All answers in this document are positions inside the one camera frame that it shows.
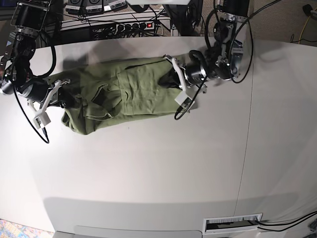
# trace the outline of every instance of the green shirt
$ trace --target green shirt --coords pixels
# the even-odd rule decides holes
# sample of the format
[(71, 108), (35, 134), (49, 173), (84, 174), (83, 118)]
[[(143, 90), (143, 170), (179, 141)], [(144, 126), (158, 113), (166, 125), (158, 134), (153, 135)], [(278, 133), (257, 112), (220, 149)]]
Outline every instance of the green shirt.
[(75, 98), (62, 122), (80, 134), (131, 120), (174, 113), (179, 89), (162, 88), (159, 79), (172, 69), (163, 58), (103, 62), (64, 71), (50, 81), (70, 79), (63, 88)]

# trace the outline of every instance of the electronic device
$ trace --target electronic device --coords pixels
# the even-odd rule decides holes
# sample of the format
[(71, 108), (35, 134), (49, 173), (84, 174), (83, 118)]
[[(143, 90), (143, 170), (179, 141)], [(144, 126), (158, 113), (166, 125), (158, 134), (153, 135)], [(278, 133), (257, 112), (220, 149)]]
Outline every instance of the electronic device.
[(83, 0), (68, 0), (65, 10), (69, 14), (79, 15)]
[(128, 0), (130, 5), (147, 4), (168, 4), (168, 5), (188, 5), (190, 0)]
[(136, 35), (147, 35), (153, 33), (155, 24), (153, 22), (125, 23), (124, 25), (105, 24), (95, 26), (89, 35), (93, 40), (107, 40), (118, 38), (135, 37)]
[(103, 12), (103, 0), (83, 0), (84, 14), (100, 14)]
[(126, 6), (125, 0), (103, 0), (104, 1), (104, 11), (111, 11), (116, 8)]

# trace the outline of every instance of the table surface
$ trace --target table surface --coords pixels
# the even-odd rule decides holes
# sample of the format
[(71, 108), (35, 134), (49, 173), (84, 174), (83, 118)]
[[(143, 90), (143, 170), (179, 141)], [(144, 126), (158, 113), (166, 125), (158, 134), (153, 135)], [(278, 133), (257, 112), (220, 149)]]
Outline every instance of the table surface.
[[(53, 73), (204, 46), (200, 37), (62, 45)], [(175, 231), (201, 230), (210, 217), (263, 212), (264, 219), (287, 220), (314, 210), (317, 49), (256, 41), (255, 53), (243, 83), (207, 83), (199, 108), (180, 121), (170, 115), (82, 136), (60, 122), (62, 109), (49, 108), (49, 145), (15, 98), (2, 96), (0, 217), (69, 233), (80, 226)], [(51, 62), (42, 48), (31, 68), (42, 74)]]

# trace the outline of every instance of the black cable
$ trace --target black cable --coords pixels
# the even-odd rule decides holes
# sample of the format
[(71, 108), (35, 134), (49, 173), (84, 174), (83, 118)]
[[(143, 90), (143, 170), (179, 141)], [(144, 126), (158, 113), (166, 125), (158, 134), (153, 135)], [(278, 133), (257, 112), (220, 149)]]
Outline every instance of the black cable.
[(246, 79), (248, 73), (249, 73), (249, 70), (251, 68), (251, 64), (252, 64), (252, 60), (253, 60), (253, 47), (254, 47), (254, 42), (253, 42), (253, 35), (252, 35), (252, 30), (251, 30), (251, 23), (249, 22), (249, 28), (250, 28), (250, 38), (251, 38), (251, 55), (250, 55), (250, 62), (249, 62), (249, 66), (248, 66), (248, 69), (245, 73), (245, 75), (243, 76), (243, 78), (240, 80), (240, 81), (235, 81), (232, 77), (232, 74), (231, 74), (231, 63), (230, 63), (230, 70), (229, 70), (229, 73), (230, 73), (230, 77), (231, 77), (231, 80), (232, 82), (238, 84), (238, 83), (241, 83), (243, 82), (243, 80)]
[(309, 219), (309, 218), (311, 218), (311, 217), (313, 217), (313, 216), (315, 216), (315, 215), (317, 215), (317, 213), (314, 213), (314, 214), (308, 216), (307, 218), (301, 220), (300, 222), (295, 223), (295, 224), (293, 224), (293, 225), (291, 225), (291, 226), (289, 226), (289, 227), (286, 227), (286, 228), (284, 228), (284, 229), (281, 229), (281, 230), (272, 230), (272, 229), (266, 229), (266, 228), (262, 228), (262, 227), (258, 227), (258, 229), (261, 229), (261, 230), (264, 230), (264, 231), (268, 231), (268, 232), (283, 232), (283, 231), (286, 231), (286, 230), (288, 230), (288, 229), (290, 229), (290, 228), (292, 228), (292, 227), (294, 227), (294, 226), (297, 226), (298, 224), (301, 224), (301, 223), (304, 222), (305, 220), (307, 220), (307, 219)]
[(292, 43), (292, 41), (294, 40), (294, 36), (295, 36), (294, 34), (291, 35), (290, 43)]
[(177, 111), (175, 112), (175, 115), (174, 115), (174, 119), (175, 119), (175, 120), (181, 119), (181, 118), (185, 115), (185, 113), (187, 113), (187, 111), (190, 109), (190, 107), (191, 107), (192, 104), (194, 103), (194, 101), (195, 101), (197, 95), (199, 94), (200, 90), (202, 89), (202, 87), (203, 87), (203, 85), (204, 85), (204, 83), (205, 83), (206, 78), (207, 78), (207, 76), (203, 79), (203, 82), (201, 83), (201, 85), (199, 85), (199, 88), (197, 89), (197, 91), (196, 91), (196, 93), (195, 93), (195, 95), (194, 95), (192, 101), (190, 102), (190, 104), (186, 107), (186, 109), (182, 112), (182, 114), (181, 114), (179, 117), (177, 117), (177, 116), (178, 116), (178, 114), (180, 114), (180, 112), (182, 111), (183, 108), (182, 108), (182, 106), (179, 106), (179, 107), (178, 107), (178, 109), (177, 109)]
[[(14, 62), (13, 62), (12, 65), (11, 65), (11, 77), (13, 77), (13, 69), (14, 69)], [(46, 140), (45, 140), (45, 139), (41, 136), (41, 134), (35, 129), (35, 127), (33, 126), (33, 124), (30, 122), (28, 116), (25, 114), (25, 111), (23, 110), (23, 107), (22, 107), (22, 105), (21, 105), (21, 103), (20, 103), (20, 100), (18, 99), (18, 95), (16, 94), (16, 91), (15, 91), (15, 90), (16, 90), (16, 89), (15, 89), (15, 87), (14, 87), (14, 89), (13, 89), (14, 96), (15, 96), (15, 98), (16, 98), (16, 101), (18, 102), (18, 105), (19, 105), (19, 107), (20, 107), (22, 113), (24, 114), (25, 118), (27, 119), (28, 123), (29, 123), (30, 126), (33, 128), (33, 130), (37, 133), (37, 135), (38, 135), (45, 143), (49, 144), (50, 141), (49, 141), (49, 137), (48, 137), (48, 134), (47, 134), (47, 132), (46, 132), (46, 129), (45, 129), (45, 128), (42, 129), (42, 131), (43, 131), (43, 133), (44, 133), (44, 135), (45, 135), (45, 137), (46, 137)]]
[(154, 11), (153, 8), (151, 8), (151, 6), (149, 6), (149, 9), (154, 13), (154, 15), (155, 15), (155, 22), (157, 22), (157, 20), (158, 20), (158, 15), (157, 15), (157, 13)]
[(220, 37), (220, 43), (222, 44), (221, 24), (220, 24), (220, 20), (219, 20), (219, 17), (218, 17), (218, 11), (217, 11), (217, 7), (216, 7), (216, 0), (213, 0), (213, 9), (214, 9), (214, 14), (216, 16), (216, 20), (217, 20), (217, 23), (218, 23), (218, 26), (219, 26), (219, 29), (220, 29), (219, 37)]
[[(71, 16), (71, 15), (67, 15), (67, 14), (63, 14), (63, 13), (59, 13), (59, 12), (52, 12), (52, 13), (72, 17), (72, 18), (74, 19), (74, 21), (85, 22), (85, 19), (83, 19), (83, 18), (78, 18), (78, 17), (74, 17), (74, 16)], [(123, 25), (123, 26), (126, 26), (126, 25), (127, 25), (127, 24), (122, 23), (122, 22), (110, 21), (110, 20), (108, 20), (108, 21), (90, 20), (90, 22), (91, 22), (91, 23), (98, 23), (98, 22), (100, 22), (100, 23), (103, 23), (103, 22), (105, 22), (105, 23), (116, 23), (116, 24), (118, 24), (118, 25)], [(155, 34), (155, 33), (152, 33), (152, 32), (143, 31), (143, 30), (140, 30), (139, 28), (136, 28), (136, 27), (133, 27), (133, 26), (129, 26), (129, 27), (131, 27), (131, 28), (133, 28), (133, 29), (136, 29), (136, 30), (139, 30), (139, 31), (141, 31), (141, 32), (145, 32), (145, 33), (150, 34), (150, 35), (153, 35), (153, 36), (163, 36), (163, 35)]]
[[(239, 32), (241, 31), (241, 29), (243, 28), (243, 26), (244, 26), (245, 24), (247, 24), (255, 15), (257, 15), (258, 13), (260, 13), (261, 11), (263, 11), (264, 9), (266, 9), (266, 8), (272, 6), (272, 5), (274, 5), (274, 4), (276, 4), (276, 3), (280, 2), (280, 1), (282, 1), (282, 0), (275, 0), (275, 1), (273, 1), (273, 2), (270, 2), (269, 4), (267, 4), (267, 5), (263, 6), (263, 7), (261, 7), (260, 9), (258, 9), (258, 10), (255, 11), (254, 13), (252, 13), (246, 20), (244, 20), (244, 22), (242, 22), (242, 24), (240, 25), (240, 27), (238, 28), (238, 30), (235, 32), (233, 38), (231, 39), (231, 44), (230, 44), (230, 48), (229, 48), (229, 52), (228, 52), (229, 62), (231, 62), (231, 52), (232, 52), (232, 48), (233, 48), (234, 41), (235, 41), (237, 35), (239, 34)], [(232, 80), (234, 83), (241, 83), (241, 82), (242, 82), (242, 80), (240, 80), (239, 82), (235, 81), (235, 80), (233, 79), (233, 75), (232, 75), (231, 71), (229, 72), (229, 74), (230, 74), (231, 80)]]
[(196, 50), (191, 50), (189, 53), (189, 58), (191, 59), (191, 61), (201, 65), (204, 69), (205, 72), (208, 72), (208, 65), (206, 62), (206, 59), (203, 55), (203, 53), (201, 53), (200, 51), (196, 51)]
[(253, 224), (251, 221), (248, 220), (248, 223), (250, 223), (252, 226), (254, 226), (255, 224)]
[(197, 24), (197, 16), (193, 14), (193, 6), (195, 6), (195, 4), (191, 4), (187, 6), (187, 10), (185, 12), (184, 16), (184, 20), (182, 21), (184, 24), (182, 26), (182, 28), (184, 28), (184, 35), (185, 36), (195, 36), (194, 32), (196, 29)]
[(45, 43), (45, 47), (47, 47), (48, 43), (46, 42), (46, 40), (43, 38), (43, 36), (41, 34), (40, 34), (40, 37), (41, 37), (42, 41)]
[(204, 24), (204, 27), (205, 27), (205, 30), (206, 30), (206, 23), (205, 23), (204, 17), (203, 17), (203, 15), (201, 13), (200, 13), (200, 16), (202, 17), (202, 21), (203, 21), (203, 24)]
[(38, 76), (34, 76), (35, 78), (37, 79), (44, 79), (44, 78), (47, 78), (48, 76), (50, 76), (50, 74), (54, 71), (55, 69), (55, 66), (56, 66), (56, 51), (55, 51), (55, 46), (54, 44), (52, 43), (52, 39), (51, 37), (49, 36), (48, 33), (46, 33), (45, 31), (41, 31), (40, 34), (43, 34), (46, 39), (48, 40), (48, 43), (51, 45), (51, 50), (52, 50), (52, 65), (51, 65), (51, 68), (49, 69), (48, 72), (46, 72), (45, 74), (42, 74), (42, 75), (38, 75)]
[(209, 50), (211, 50), (211, 44), (210, 44), (210, 41), (209, 41), (209, 22), (210, 22), (210, 19), (212, 18), (212, 16), (214, 15), (215, 13), (215, 10), (213, 9), (207, 16), (207, 19), (206, 19), (206, 25), (205, 25), (205, 42), (206, 42), (206, 45), (207, 45), (207, 48)]
[(131, 13), (131, 15), (133, 16), (133, 18), (140, 24), (139, 20)]
[(304, 218), (306, 218), (306, 217), (308, 217), (308, 216), (310, 216), (310, 215), (317, 215), (317, 211), (314, 211), (314, 212), (311, 212), (311, 213), (309, 213), (309, 214), (307, 214), (307, 215), (304, 215), (304, 216), (302, 216), (302, 217), (300, 217), (300, 218), (298, 218), (297, 220), (295, 220), (295, 221), (292, 221), (292, 222), (288, 222), (288, 223), (279, 223), (279, 224), (264, 224), (264, 223), (262, 223), (262, 222), (258, 222), (258, 221), (255, 221), (256, 223), (258, 223), (259, 225), (261, 225), (261, 226), (266, 226), (266, 227), (278, 227), (278, 226), (287, 226), (287, 225), (291, 225), (291, 224), (293, 224), (293, 223), (296, 223), (296, 222), (298, 222), (298, 221), (300, 221), (301, 219), (304, 219)]
[(162, 11), (160, 11), (158, 14), (157, 14), (157, 17), (160, 16), (163, 12), (165, 11), (165, 9), (163, 9)]
[(60, 35), (60, 28), (61, 28), (61, 20), (58, 18), (58, 16), (55, 15), (55, 26), (54, 26), (54, 32), (52, 35), (52, 43), (54, 44), (54, 41), (56, 40), (56, 36), (58, 34)]
[(197, 8), (196, 4), (194, 4), (194, 3), (192, 3), (188, 7), (189, 7), (190, 11), (191, 11), (191, 8), (193, 8), (195, 10), (195, 13), (193, 13), (191, 15), (195, 16), (195, 19), (194, 19), (193, 23), (195, 22), (196, 26), (199, 26), (199, 23), (200, 23), (199, 17), (201, 17), (204, 20), (204, 18), (202, 17), (202, 12), (198, 11), (198, 8)]
[(85, 16), (86, 21), (88, 21), (89, 26), (91, 27), (89, 19)]
[(140, 5), (130, 5), (128, 4), (129, 7), (134, 10), (136, 13), (142, 13), (142, 12), (145, 12), (150, 5), (144, 5), (143, 7), (141, 7)]
[(301, 42), (301, 41), (317, 42), (317, 40), (315, 40), (315, 41), (310, 41), (310, 40), (306, 40), (306, 39), (304, 39), (304, 38), (301, 38), (299, 41), (291, 41), (290, 43), (297, 43), (297, 42)]

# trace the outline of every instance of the metal bracket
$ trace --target metal bracket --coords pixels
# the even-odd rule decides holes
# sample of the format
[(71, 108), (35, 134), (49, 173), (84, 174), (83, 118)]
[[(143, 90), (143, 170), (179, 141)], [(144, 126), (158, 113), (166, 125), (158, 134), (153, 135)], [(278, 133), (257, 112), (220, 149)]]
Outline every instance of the metal bracket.
[(172, 25), (170, 29), (170, 34), (171, 36), (179, 36), (179, 32), (174, 24)]
[(47, 107), (49, 106), (51, 100), (54, 98), (54, 96), (58, 92), (58, 89), (60, 88), (60, 86), (62, 86), (65, 83), (69, 83), (69, 81), (66, 80), (62, 82), (61, 80), (57, 80), (55, 82), (54, 88), (48, 93), (43, 103), (43, 106), (38, 111), (35, 109), (33, 101), (31, 101), (30, 99), (28, 100), (28, 106), (35, 113), (33, 118), (33, 123), (37, 129), (44, 128), (51, 122), (48, 114), (45, 111)]
[[(187, 105), (193, 100), (195, 93), (197, 92), (194, 87), (187, 87), (186, 80), (185, 80), (185, 75), (181, 69), (183, 65), (178, 62), (176, 58), (173, 58), (169, 55), (164, 56), (165, 59), (170, 61), (173, 65), (173, 68), (175, 72), (178, 75), (179, 81), (180, 81), (180, 88), (182, 91), (178, 96), (175, 98), (175, 101), (183, 108), (187, 107)], [(207, 92), (207, 87), (203, 87), (201, 89), (202, 93)]]
[[(12, 47), (14, 44), (15, 36), (16, 36), (16, 32), (11, 31), (9, 33), (4, 56), (1, 58), (1, 61), (0, 61), (0, 86), (2, 84), (7, 84), (8, 86), (11, 84), (11, 82), (9, 82), (8, 79), (5, 79), (5, 76), (6, 76), (5, 74), (9, 73), (9, 72), (5, 71), (5, 68), (6, 68), (7, 62), (11, 59), (11, 52), (12, 52)], [(11, 86), (6, 87), (5, 89), (4, 88), (1, 89), (1, 88), (2, 87), (0, 87), (0, 92), (2, 94), (9, 95), (9, 94), (13, 93), (13, 87), (11, 87)]]
[[(12, 16), (11, 26), (15, 26), (17, 28), (24, 29), (26, 31), (27, 35), (32, 35), (33, 31), (40, 32), (42, 30), (43, 26), (44, 26), (45, 19), (46, 19), (48, 11), (50, 10), (50, 6), (51, 6), (52, 1), (51, 0), (50, 1), (43, 1), (43, 3), (46, 3), (46, 4), (48, 3), (48, 5), (47, 6), (43, 6), (43, 5), (40, 5), (40, 4), (34, 4), (34, 3), (31, 3), (31, 2), (25, 2), (25, 1), (19, 2), (18, 6), (15, 8), (14, 14)], [(23, 5), (29, 6), (29, 7), (33, 7), (33, 8), (36, 8), (36, 9), (39, 9), (39, 10), (42, 10), (42, 11), (45, 12), (45, 15), (43, 17), (43, 21), (42, 21), (40, 29), (33, 29), (33, 28), (26, 27), (26, 26), (15, 25), (13, 23), (13, 20), (16, 18), (16, 14), (18, 12), (18, 8), (20, 6), (23, 6)]]

